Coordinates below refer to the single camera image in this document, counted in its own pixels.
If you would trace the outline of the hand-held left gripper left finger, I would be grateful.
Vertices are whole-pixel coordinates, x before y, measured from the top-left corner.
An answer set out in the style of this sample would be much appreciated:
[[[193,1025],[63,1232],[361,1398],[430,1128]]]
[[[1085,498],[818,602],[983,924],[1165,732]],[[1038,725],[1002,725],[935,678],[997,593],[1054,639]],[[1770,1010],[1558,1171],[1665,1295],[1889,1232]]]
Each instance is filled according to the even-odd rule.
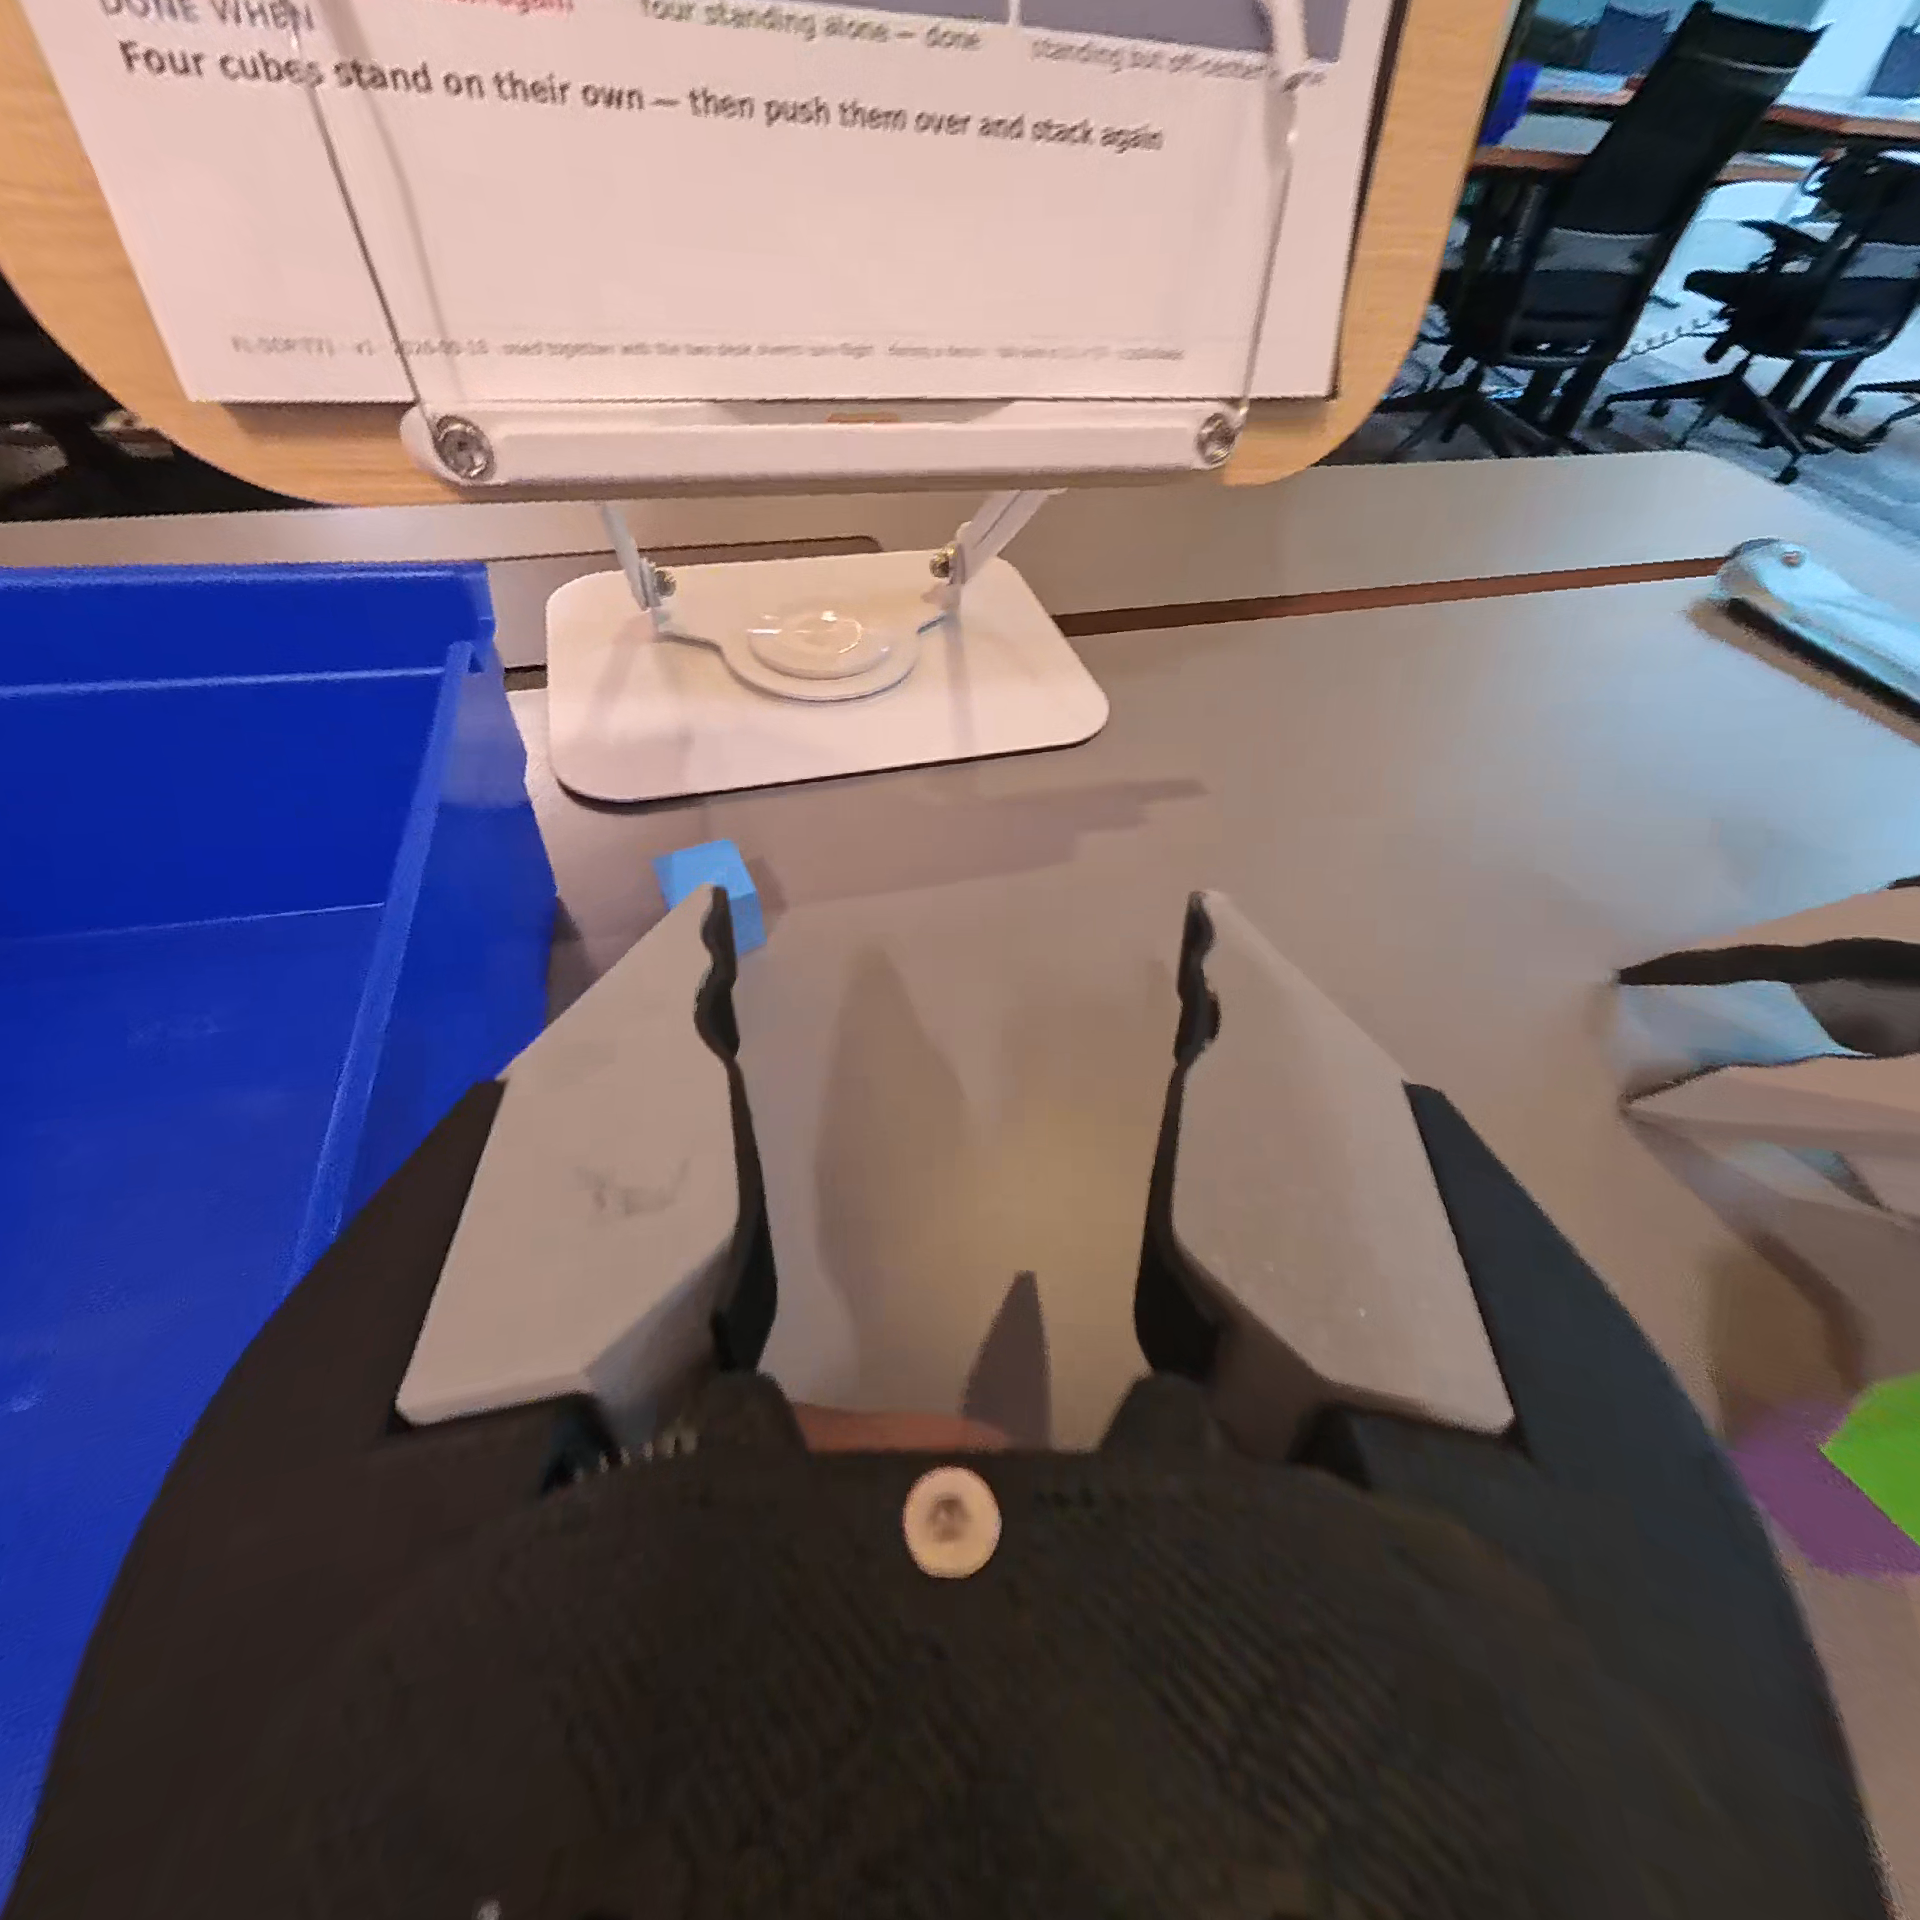
[[[729,892],[694,889],[499,1073],[405,1420],[587,1398],[628,1457],[679,1457],[694,1398],[756,1378],[781,1269],[729,987]]]

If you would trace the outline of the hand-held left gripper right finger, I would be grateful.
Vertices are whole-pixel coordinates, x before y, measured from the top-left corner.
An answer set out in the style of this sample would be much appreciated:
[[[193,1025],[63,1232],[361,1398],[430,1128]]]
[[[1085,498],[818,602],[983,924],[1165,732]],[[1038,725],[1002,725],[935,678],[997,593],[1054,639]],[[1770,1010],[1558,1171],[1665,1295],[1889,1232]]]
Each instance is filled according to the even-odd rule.
[[[1513,1391],[1399,1060],[1230,892],[1185,892],[1172,993],[1140,1359],[1266,1465],[1335,1404],[1507,1439]]]

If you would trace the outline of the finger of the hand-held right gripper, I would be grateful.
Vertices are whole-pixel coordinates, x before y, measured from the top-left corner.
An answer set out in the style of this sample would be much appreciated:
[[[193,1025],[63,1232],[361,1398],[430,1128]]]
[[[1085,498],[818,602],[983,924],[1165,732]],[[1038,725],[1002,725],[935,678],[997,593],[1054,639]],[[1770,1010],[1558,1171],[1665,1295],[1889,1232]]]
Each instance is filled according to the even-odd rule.
[[[1705,1067],[1627,1113],[1698,1144],[1812,1144],[1875,1190],[1920,1182],[1920,1060]]]
[[[1731,924],[1661,957],[1616,970],[1616,987],[1920,987],[1920,889],[1836,892],[1765,924]]]

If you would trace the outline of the blue foam cube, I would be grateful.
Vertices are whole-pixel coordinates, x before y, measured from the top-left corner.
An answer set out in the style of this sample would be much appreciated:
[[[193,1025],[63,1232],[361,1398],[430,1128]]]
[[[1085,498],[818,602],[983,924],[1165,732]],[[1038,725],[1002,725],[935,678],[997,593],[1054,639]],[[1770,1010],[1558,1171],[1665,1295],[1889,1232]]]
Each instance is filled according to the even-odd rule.
[[[713,889],[729,904],[729,954],[764,954],[764,892],[729,834],[649,851],[649,881],[667,913]]]

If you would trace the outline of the green foam cube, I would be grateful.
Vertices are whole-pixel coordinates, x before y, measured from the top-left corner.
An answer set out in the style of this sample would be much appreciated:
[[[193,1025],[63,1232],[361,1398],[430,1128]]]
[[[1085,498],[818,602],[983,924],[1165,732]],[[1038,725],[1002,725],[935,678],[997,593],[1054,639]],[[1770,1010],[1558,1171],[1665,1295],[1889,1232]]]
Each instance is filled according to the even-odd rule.
[[[1848,1473],[1904,1537],[1920,1537],[1920,1378],[1858,1391],[1823,1465]]]

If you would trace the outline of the purple foam cube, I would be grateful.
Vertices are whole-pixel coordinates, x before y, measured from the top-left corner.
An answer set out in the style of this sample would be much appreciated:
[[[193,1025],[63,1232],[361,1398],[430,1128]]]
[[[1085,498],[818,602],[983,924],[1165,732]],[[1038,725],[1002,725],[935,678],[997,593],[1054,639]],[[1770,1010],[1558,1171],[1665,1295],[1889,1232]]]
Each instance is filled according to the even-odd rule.
[[[1731,1439],[1746,1504],[1829,1582],[1920,1582],[1920,1546],[1823,1457],[1836,1398],[1765,1404]]]

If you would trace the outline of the shiny silver object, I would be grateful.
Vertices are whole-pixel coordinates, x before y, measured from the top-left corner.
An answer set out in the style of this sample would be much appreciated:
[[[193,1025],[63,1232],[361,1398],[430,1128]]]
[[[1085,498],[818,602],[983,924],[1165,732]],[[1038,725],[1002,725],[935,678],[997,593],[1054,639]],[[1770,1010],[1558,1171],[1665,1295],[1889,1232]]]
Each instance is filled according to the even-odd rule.
[[[1920,711],[1920,618],[1848,585],[1794,535],[1746,535],[1717,561],[1717,602],[1746,623],[1798,639],[1805,655],[1836,666],[1848,684]]]

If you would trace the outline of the blue plastic bin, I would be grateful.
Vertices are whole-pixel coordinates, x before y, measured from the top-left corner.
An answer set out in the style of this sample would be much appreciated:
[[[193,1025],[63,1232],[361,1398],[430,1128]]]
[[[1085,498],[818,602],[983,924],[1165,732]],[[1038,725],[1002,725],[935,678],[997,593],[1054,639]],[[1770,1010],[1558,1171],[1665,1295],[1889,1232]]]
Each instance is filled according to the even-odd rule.
[[[484,561],[0,579],[0,1876],[178,1439],[546,954]]]

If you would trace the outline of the black office chair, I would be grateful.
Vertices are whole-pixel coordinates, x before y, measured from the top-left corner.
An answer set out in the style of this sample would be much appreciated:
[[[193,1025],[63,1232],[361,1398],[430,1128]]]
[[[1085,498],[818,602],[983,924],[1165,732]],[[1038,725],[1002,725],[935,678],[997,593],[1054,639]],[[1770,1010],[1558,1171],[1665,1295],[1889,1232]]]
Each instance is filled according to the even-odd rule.
[[[1600,393],[1598,428],[1616,403],[1695,403],[1695,428],[1746,422],[1782,446],[1782,485],[1829,446],[1823,403],[1864,359],[1881,359],[1920,310],[1920,160],[1836,158],[1812,181],[1829,230],[1761,219],[1761,265],[1695,265],[1685,291],[1717,300],[1705,378]]]
[[[1698,0],[1579,169],[1472,213],[1466,259],[1442,280],[1442,378],[1455,381],[1435,393],[1399,459],[1455,428],[1490,459],[1561,459],[1698,195],[1812,39],[1823,22],[1761,22]]]

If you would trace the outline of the white instruction sheet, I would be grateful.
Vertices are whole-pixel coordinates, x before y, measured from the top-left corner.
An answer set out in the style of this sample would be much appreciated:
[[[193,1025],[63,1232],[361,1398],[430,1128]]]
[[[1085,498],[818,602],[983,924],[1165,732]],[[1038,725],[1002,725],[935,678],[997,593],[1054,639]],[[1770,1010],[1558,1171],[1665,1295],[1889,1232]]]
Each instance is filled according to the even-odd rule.
[[[190,395],[1323,395],[1387,0],[34,0]]]

